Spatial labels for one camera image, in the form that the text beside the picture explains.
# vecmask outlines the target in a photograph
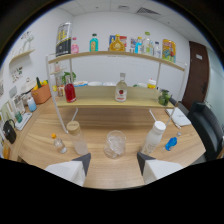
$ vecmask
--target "chair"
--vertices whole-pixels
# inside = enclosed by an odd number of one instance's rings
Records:
[[[206,104],[194,101],[187,117],[204,144],[206,161],[215,160],[223,145],[223,130],[216,116]]]

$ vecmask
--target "brown door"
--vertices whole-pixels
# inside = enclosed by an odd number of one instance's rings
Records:
[[[204,102],[209,80],[209,60],[204,45],[189,41],[190,69],[182,104],[190,110],[194,100]]]

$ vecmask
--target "bottle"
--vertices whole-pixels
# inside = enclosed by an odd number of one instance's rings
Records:
[[[155,42],[155,47],[153,48],[153,56],[156,58],[161,58],[161,50],[159,48],[159,42]]]
[[[71,46],[71,54],[78,54],[79,53],[79,46],[75,43],[75,40],[77,40],[76,37],[72,38],[73,44]]]
[[[83,132],[80,128],[78,121],[70,121],[66,126],[69,137],[72,141],[72,144],[75,148],[75,151],[79,155],[85,155],[88,153],[88,147],[83,135]]]
[[[54,139],[54,146],[56,147],[57,151],[60,153],[65,153],[67,149],[63,141],[60,138],[57,138],[55,133],[52,133],[51,137]]]
[[[124,102],[127,99],[127,84],[125,80],[125,73],[120,73],[120,82],[117,83],[115,88],[115,100],[117,102]]]
[[[150,39],[149,39],[150,32],[145,32],[145,39],[142,42],[142,53],[149,55],[150,54]]]
[[[138,42],[135,45],[135,53],[136,54],[142,53],[142,37],[138,37]]]
[[[153,41],[150,40],[150,52],[149,52],[150,56],[153,56]]]
[[[152,153],[156,146],[160,143],[165,129],[166,125],[162,121],[156,121],[153,125],[153,128],[146,136],[141,152],[146,153],[147,155]]]
[[[98,51],[98,39],[97,34],[93,33],[92,39],[90,40],[89,51]]]
[[[171,138],[168,143],[165,145],[165,149],[167,151],[171,151],[171,149],[177,144],[177,138],[181,136],[181,133],[180,132],[177,132],[177,136],[176,137],[173,137]]]
[[[67,103],[71,103],[76,100],[75,87],[71,82],[70,75],[66,75],[65,78],[66,78],[65,96],[66,96]]]
[[[110,51],[125,51],[124,43],[120,40],[120,34],[115,35],[115,41],[110,44]]]

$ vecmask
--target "box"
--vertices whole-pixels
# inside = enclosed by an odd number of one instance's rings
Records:
[[[31,90],[31,94],[36,104],[45,103],[51,97],[49,84],[37,90]]]

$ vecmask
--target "wooden shelf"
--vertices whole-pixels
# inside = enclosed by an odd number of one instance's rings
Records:
[[[114,56],[114,57],[136,57],[136,58],[143,58],[143,59],[148,59],[151,61],[156,61],[165,65],[168,65],[170,67],[176,68],[180,71],[184,71],[185,69],[176,65],[173,62],[166,61],[164,59],[156,58],[153,56],[149,55],[144,55],[144,54],[136,54],[136,53],[131,53],[131,52],[122,52],[122,51],[95,51],[95,52],[83,52],[83,53],[78,53],[78,54],[66,54],[62,56],[58,56],[53,60],[48,61],[49,64],[54,63],[54,62],[59,62],[59,61],[64,61],[68,59],[73,59],[73,58],[79,58],[79,57],[86,57],[86,56],[101,56],[101,55],[106,55],[106,56]]]
[[[13,58],[11,59],[11,61],[9,62],[9,64],[12,63],[13,61],[17,60],[18,58],[21,58],[21,57],[23,57],[23,56],[25,56],[25,55],[30,54],[30,53],[33,52],[33,51],[35,51],[35,49],[32,49],[32,50],[30,50],[30,51],[26,51],[26,52],[23,52],[23,53],[21,53],[21,54],[16,55],[15,57],[13,57]]]
[[[57,102],[58,107],[78,108],[164,108],[173,109],[169,102],[162,106],[157,102],[160,95],[156,89],[128,87],[127,100],[125,102],[115,101],[115,86],[83,86],[76,87],[76,101],[67,103],[65,96]]]

